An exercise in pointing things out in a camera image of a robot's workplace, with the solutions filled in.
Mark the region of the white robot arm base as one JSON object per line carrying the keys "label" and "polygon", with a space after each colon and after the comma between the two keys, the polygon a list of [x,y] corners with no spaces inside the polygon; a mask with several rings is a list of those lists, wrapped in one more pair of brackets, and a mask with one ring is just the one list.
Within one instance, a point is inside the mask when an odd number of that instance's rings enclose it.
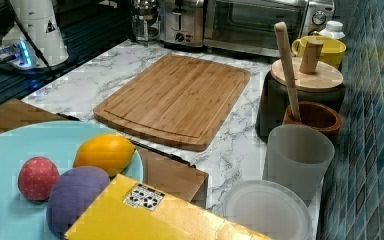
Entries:
{"label": "white robot arm base", "polygon": [[55,18],[53,0],[8,0],[15,15],[14,26],[3,37],[10,64],[21,70],[55,67],[68,60]]}

